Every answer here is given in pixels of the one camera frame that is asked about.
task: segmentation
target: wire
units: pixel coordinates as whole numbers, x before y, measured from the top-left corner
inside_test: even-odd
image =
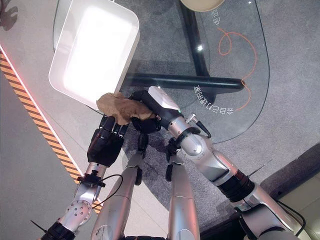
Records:
[[[45,230],[44,228],[42,228],[40,225],[38,225],[37,223],[35,223],[34,221],[30,220],[34,225],[36,225],[38,228],[40,228],[42,231],[44,231],[45,233],[47,233],[48,231]]]
[[[300,228],[300,230],[295,234],[296,237],[298,237],[300,235],[300,233],[305,229],[306,227],[306,219],[304,218],[304,216],[302,216],[299,212],[297,212],[296,210],[294,210],[293,208],[289,207],[288,205],[284,204],[283,202],[279,201],[279,200],[275,200],[277,203],[285,206],[287,209],[289,209],[290,211],[294,212],[295,214],[297,214],[301,219],[302,219],[302,227]]]
[[[110,176],[105,177],[104,179],[100,180],[100,182],[103,182],[106,179],[112,178],[112,177],[121,177],[121,182],[120,185],[118,186],[118,188],[114,191],[114,193],[112,193],[110,196],[108,196],[105,200],[103,200],[102,202],[100,202],[99,204],[95,205],[94,207],[92,207],[92,209],[95,209],[96,207],[100,206],[101,204],[103,204],[105,201],[107,201],[109,198],[111,198],[113,195],[115,195],[117,193],[117,191],[119,190],[119,188],[121,187],[123,181],[124,181],[124,177],[121,174],[113,174]]]

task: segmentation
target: glass table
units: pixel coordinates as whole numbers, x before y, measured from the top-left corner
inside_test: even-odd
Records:
[[[255,122],[269,86],[255,1],[226,0],[208,12],[194,12],[178,0],[116,2],[140,22],[140,40],[121,88],[125,95],[149,86],[164,88],[185,117],[196,113],[213,143],[235,138]],[[70,3],[58,3],[54,46]]]

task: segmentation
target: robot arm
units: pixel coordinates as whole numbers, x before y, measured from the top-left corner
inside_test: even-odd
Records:
[[[291,215],[213,148],[208,138],[211,136],[209,131],[195,118],[195,114],[186,121],[177,104],[155,86],[148,91],[135,92],[130,98],[142,101],[157,115],[158,123],[171,133],[185,157],[192,160],[199,171],[230,200],[241,213],[243,228],[250,233],[250,239],[257,239],[268,230],[283,230],[291,235],[298,232],[301,225]],[[200,130],[189,124],[191,121],[208,137],[199,134]]]
[[[85,224],[105,184],[101,181],[106,169],[117,159],[128,126],[115,125],[115,118],[103,116],[87,151],[89,166],[80,181],[65,214],[46,231],[42,240],[73,240],[78,227]]]

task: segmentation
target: yellow and black hazard stripe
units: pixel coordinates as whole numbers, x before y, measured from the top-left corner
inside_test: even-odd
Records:
[[[49,127],[49,123],[42,114],[41,110],[38,108],[37,104],[34,102],[32,96],[26,89],[25,85],[22,83],[21,79],[17,76],[16,72],[13,70],[13,66],[8,61],[7,57],[4,55],[0,49],[0,70],[3,72],[5,78],[8,80],[9,84],[13,88],[13,91],[21,101],[22,105],[26,109],[29,116],[32,118],[33,122],[42,133],[43,137],[50,145],[57,158],[60,160],[61,164],[64,166],[65,170],[69,173],[73,181],[78,184],[78,177],[81,174],[77,166],[73,163],[71,158],[68,156],[67,151],[64,146],[62,146],[58,140],[58,136]],[[99,213],[101,206],[97,206],[94,210]]]

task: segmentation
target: white tray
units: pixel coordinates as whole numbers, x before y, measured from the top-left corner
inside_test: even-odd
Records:
[[[73,0],[49,71],[50,84],[98,109],[118,92],[139,41],[134,12],[110,0]]]

